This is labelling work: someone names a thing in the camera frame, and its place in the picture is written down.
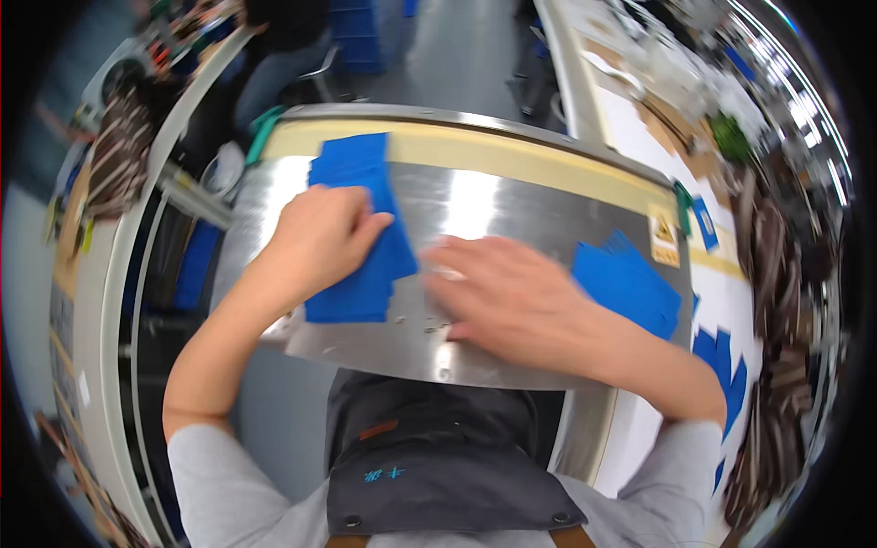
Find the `metal work surface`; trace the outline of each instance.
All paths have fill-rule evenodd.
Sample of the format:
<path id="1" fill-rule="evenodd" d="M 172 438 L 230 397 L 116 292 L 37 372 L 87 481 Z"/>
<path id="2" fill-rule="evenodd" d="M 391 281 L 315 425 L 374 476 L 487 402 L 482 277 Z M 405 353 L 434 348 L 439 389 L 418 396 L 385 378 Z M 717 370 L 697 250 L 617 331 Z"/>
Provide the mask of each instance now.
<path id="1" fill-rule="evenodd" d="M 481 114 L 455 110 L 425 109 L 400 104 L 375 103 L 327 103 L 304 104 L 292 107 L 281 115 L 281 120 L 368 119 L 396 122 L 420 122 L 428 125 L 459 127 L 469 131 L 494 133 L 523 141 L 536 142 L 566 152 L 575 153 L 591 160 L 599 160 L 612 167 L 642 177 L 666 189 L 673 184 L 657 169 L 648 167 L 608 148 L 602 142 L 592 144 L 573 139 L 567 135 L 550 132 L 532 125 L 502 120 Z"/>
<path id="2" fill-rule="evenodd" d="M 217 269 L 216 307 L 245 265 L 270 239 L 281 208 L 307 188 L 311 157 L 289 156 L 251 167 L 242 181 Z M 646 218 L 605 203 L 473 171 L 390 164 L 391 182 L 415 252 L 439 234 L 516 238 L 570 266 L 579 241 L 599 244 L 616 228 L 682 296 L 674 342 L 688 344 L 691 289 L 688 249 L 682 269 L 652 262 Z M 494 388 L 570 390 L 595 383 L 515 367 L 468 344 L 445 341 L 448 318 L 424 295 L 419 274 L 396 281 L 385 324 L 308 324 L 303 307 L 262 336 L 289 355 L 419 381 Z"/>

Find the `brown strap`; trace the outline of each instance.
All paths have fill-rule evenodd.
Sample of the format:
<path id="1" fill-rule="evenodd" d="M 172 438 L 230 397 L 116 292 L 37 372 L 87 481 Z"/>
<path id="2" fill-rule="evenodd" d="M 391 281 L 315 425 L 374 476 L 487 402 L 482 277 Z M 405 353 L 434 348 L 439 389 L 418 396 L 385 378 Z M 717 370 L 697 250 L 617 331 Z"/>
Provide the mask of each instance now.
<path id="1" fill-rule="evenodd" d="M 326 541 L 326 548 L 366 548 L 369 538 L 371 537 L 363 535 L 344 535 L 343 537 L 336 535 L 329 537 L 329 540 Z"/>
<path id="2" fill-rule="evenodd" d="M 549 534 L 557 548 L 596 548 L 594 541 L 580 525 L 555 529 L 549 531 Z M 329 537 L 325 548 L 365 548 L 368 539 L 369 537 L 363 536 Z"/>
<path id="3" fill-rule="evenodd" d="M 596 548 L 594 541 L 580 525 L 548 531 L 557 548 Z"/>

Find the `green clip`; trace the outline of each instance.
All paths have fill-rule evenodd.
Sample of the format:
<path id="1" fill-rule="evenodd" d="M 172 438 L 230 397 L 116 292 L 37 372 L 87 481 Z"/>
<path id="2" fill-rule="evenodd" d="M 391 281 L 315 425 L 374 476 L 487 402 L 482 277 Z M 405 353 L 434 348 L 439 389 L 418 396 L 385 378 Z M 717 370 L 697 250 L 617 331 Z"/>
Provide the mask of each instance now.
<path id="1" fill-rule="evenodd" d="M 279 118 L 282 113 L 283 107 L 280 105 L 275 106 L 273 109 L 266 111 L 264 114 L 256 118 L 250 124 L 250 133 L 253 135 L 253 145 L 250 146 L 250 151 L 246 153 L 246 160 L 244 161 L 245 166 L 250 166 L 256 163 L 262 155 L 262 149 L 265 148 L 265 143 L 268 142 L 268 137 L 274 130 L 277 118 Z"/>
<path id="2" fill-rule="evenodd" d="M 694 205 L 695 199 L 691 197 L 678 179 L 673 181 L 673 190 L 676 192 L 676 206 L 679 208 L 679 227 L 686 236 L 691 235 L 691 225 L 688 223 L 688 210 Z"/>

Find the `white wall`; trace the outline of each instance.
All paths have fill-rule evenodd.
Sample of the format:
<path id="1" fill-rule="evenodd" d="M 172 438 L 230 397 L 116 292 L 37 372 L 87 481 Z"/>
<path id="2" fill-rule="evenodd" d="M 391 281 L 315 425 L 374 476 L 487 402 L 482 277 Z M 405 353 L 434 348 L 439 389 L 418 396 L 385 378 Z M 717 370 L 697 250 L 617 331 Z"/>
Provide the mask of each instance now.
<path id="1" fill-rule="evenodd" d="M 55 245 L 44 243 L 45 218 L 45 205 L 9 185 L 3 211 L 3 327 L 27 416 L 36 410 L 57 414 L 48 335 Z"/>

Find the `forearm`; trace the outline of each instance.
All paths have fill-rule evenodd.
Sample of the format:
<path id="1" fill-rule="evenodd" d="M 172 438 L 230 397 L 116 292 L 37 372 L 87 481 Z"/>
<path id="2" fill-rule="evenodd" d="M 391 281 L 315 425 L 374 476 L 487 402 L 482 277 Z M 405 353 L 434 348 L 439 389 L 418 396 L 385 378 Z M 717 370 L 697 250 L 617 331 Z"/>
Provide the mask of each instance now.
<path id="1" fill-rule="evenodd" d="M 246 363 L 280 316 L 249 268 L 177 357 L 165 388 L 166 438 L 191 423 L 228 428 Z"/>
<path id="2" fill-rule="evenodd" d="M 723 429 L 727 410 L 712 369 L 690 352 L 619 319 L 611 335 L 590 352 L 599 361 L 591 365 L 593 377 L 641 396 L 665 418 L 714 421 Z"/>

